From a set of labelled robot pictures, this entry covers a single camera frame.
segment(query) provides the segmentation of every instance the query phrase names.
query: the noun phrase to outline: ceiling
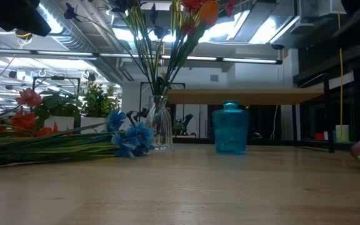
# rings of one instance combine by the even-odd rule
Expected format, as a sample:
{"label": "ceiling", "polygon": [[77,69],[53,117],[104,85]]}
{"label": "ceiling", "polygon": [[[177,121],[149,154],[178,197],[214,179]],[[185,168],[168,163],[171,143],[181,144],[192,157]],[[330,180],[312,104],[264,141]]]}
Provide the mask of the ceiling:
{"label": "ceiling", "polygon": [[[116,36],[122,39],[122,42],[132,46],[131,41],[126,41],[126,28],[123,22],[114,17],[110,12],[111,7],[105,0],[94,0],[93,2],[84,0],[40,0],[41,6],[37,9],[43,18],[52,28],[51,34],[47,37],[33,36],[31,41],[19,39],[14,31],[5,32],[0,28],[0,48],[4,49],[33,49],[48,51],[76,51],[76,52],[109,52],[122,53],[123,49],[118,42],[109,37],[105,32],[101,32],[98,26],[91,22],[70,21],[63,18],[63,12],[66,10],[66,2],[76,7],[78,14],[89,16],[100,25],[114,29]],[[169,27],[170,12],[168,11],[170,1],[146,1],[143,5],[146,16],[150,12],[153,3],[156,3],[159,10],[157,23],[160,26]],[[320,10],[322,0],[298,1],[301,4],[294,5],[294,0],[254,0],[238,6],[234,10],[235,16],[220,17],[218,25],[206,31],[204,37],[195,50],[194,56],[216,56],[216,57],[235,57],[235,58],[258,58],[258,59],[278,59],[279,51],[274,50],[270,44],[270,39],[276,33],[279,33],[285,25],[294,18],[295,9],[301,16],[301,21],[292,24],[274,44],[283,44],[290,47],[297,46],[301,41],[309,42],[307,34],[317,32],[316,28],[326,26],[327,23],[334,22],[333,12],[323,12]],[[244,23],[240,23],[239,32],[234,34],[234,26],[237,26],[243,13],[248,12]],[[306,21],[313,23],[314,28],[302,32],[291,32],[299,23]],[[328,26],[326,32],[331,32],[336,27]],[[171,42],[165,42],[165,53],[170,53]],[[103,84],[118,84],[123,82],[133,82],[139,80],[131,74],[136,65],[128,59],[101,59],[84,60],[70,57],[50,57],[39,58],[36,55],[28,58],[16,58],[9,67],[3,72],[3,69],[11,62],[12,56],[0,55],[0,91],[7,93],[17,93],[24,87],[31,86],[32,76],[51,77],[64,76],[65,78],[79,78],[81,82],[87,81],[89,73],[96,74],[96,82]],[[184,65],[187,68],[221,68],[226,73],[232,66],[230,62],[202,62],[188,61]],[[9,72],[19,70],[25,73],[27,79],[18,80],[9,77]],[[46,80],[49,85],[39,84],[38,91],[47,90],[48,86],[59,86],[62,90],[76,92],[74,84],[66,79],[64,81]],[[6,86],[12,86],[12,90],[7,90]]]}

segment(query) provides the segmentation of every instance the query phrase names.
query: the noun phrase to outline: blue glass jar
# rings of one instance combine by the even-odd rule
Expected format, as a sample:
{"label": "blue glass jar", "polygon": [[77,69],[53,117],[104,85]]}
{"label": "blue glass jar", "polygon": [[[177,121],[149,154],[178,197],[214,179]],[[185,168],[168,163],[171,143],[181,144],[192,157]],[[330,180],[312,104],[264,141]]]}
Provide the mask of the blue glass jar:
{"label": "blue glass jar", "polygon": [[217,153],[246,153],[249,114],[238,109],[238,104],[238,101],[224,101],[224,109],[212,114]]}

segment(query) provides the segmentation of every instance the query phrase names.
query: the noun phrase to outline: wooden table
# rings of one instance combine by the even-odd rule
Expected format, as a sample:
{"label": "wooden table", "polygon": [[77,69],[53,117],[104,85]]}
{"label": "wooden table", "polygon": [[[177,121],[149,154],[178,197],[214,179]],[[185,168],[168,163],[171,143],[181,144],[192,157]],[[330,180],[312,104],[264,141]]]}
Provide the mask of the wooden table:
{"label": "wooden table", "polygon": [[347,152],[175,148],[0,167],[0,224],[360,225],[360,164]]}

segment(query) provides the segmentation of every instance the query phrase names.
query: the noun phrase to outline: green plant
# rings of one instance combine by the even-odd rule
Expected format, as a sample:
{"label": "green plant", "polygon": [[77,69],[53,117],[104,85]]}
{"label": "green plant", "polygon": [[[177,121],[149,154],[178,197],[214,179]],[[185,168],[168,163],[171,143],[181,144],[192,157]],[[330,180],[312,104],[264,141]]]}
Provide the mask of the green plant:
{"label": "green plant", "polygon": [[107,86],[104,93],[102,84],[86,82],[87,92],[81,91],[85,103],[81,106],[81,112],[87,117],[106,118],[109,113],[119,108],[120,96],[113,98],[114,87]]}
{"label": "green plant", "polygon": [[44,121],[50,116],[68,116],[74,117],[75,121],[80,120],[80,111],[76,106],[77,97],[73,94],[56,91],[43,91],[40,94],[47,96],[43,97],[42,103],[33,109],[37,116],[36,129],[41,129]]}

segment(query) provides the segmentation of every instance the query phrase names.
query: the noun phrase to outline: black metal frame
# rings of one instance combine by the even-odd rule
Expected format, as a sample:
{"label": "black metal frame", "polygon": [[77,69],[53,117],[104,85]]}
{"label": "black metal frame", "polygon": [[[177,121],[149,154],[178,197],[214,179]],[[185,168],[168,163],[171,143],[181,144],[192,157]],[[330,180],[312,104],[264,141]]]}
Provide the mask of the black metal frame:
{"label": "black metal frame", "polygon": [[[152,84],[151,82],[141,82],[140,83],[140,97],[139,97],[139,100],[138,100],[138,111],[141,112],[141,95],[142,95],[142,92],[143,92],[143,85],[144,84]],[[182,85],[183,88],[185,89],[186,88],[186,83],[172,83],[172,84],[175,84],[175,85]],[[184,105],[182,105],[182,121],[184,120]]]}

